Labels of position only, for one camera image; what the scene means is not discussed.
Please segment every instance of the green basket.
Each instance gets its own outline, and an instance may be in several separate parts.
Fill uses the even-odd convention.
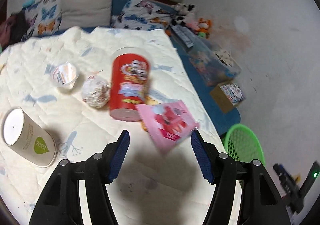
[[[258,138],[250,128],[244,125],[233,125],[223,140],[223,146],[228,155],[236,161],[250,163],[253,159],[259,159],[265,165]]]

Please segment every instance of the pink snack bag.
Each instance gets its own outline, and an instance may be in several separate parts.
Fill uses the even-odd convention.
[[[154,106],[138,104],[136,108],[161,153],[167,153],[200,126],[182,100]]]

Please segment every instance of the green label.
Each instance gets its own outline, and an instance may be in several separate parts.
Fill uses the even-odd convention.
[[[46,152],[49,152],[47,145],[45,144],[44,140],[42,137],[37,137],[36,142],[35,142],[35,152],[40,155],[44,154]]]

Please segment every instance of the red chip can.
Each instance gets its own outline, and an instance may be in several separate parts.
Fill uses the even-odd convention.
[[[140,120],[135,105],[144,103],[151,57],[143,49],[125,47],[113,54],[110,115],[124,121]]]

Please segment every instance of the white quilt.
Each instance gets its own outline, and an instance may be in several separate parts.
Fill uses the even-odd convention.
[[[120,225],[201,225],[215,186],[201,174],[190,139],[162,157],[139,122],[123,122],[107,110],[96,110],[81,99],[81,86],[92,72],[110,81],[111,59],[116,50],[135,46],[153,58],[151,96],[160,102],[181,99],[196,121],[206,142],[224,151],[220,138],[183,68],[170,39],[162,30],[150,32],[96,28],[88,34],[73,27],[60,36],[31,38],[7,48],[0,74],[0,121],[13,106],[22,109],[54,136],[58,156],[49,168],[35,167],[0,139],[0,195],[21,225],[27,225],[35,203],[61,159],[84,161],[117,140],[123,129],[130,146],[119,177],[107,191]],[[60,93],[49,80],[53,66],[74,63],[81,71],[71,94]],[[236,224],[241,188],[237,183],[229,224]],[[84,224],[91,224],[80,182]]]

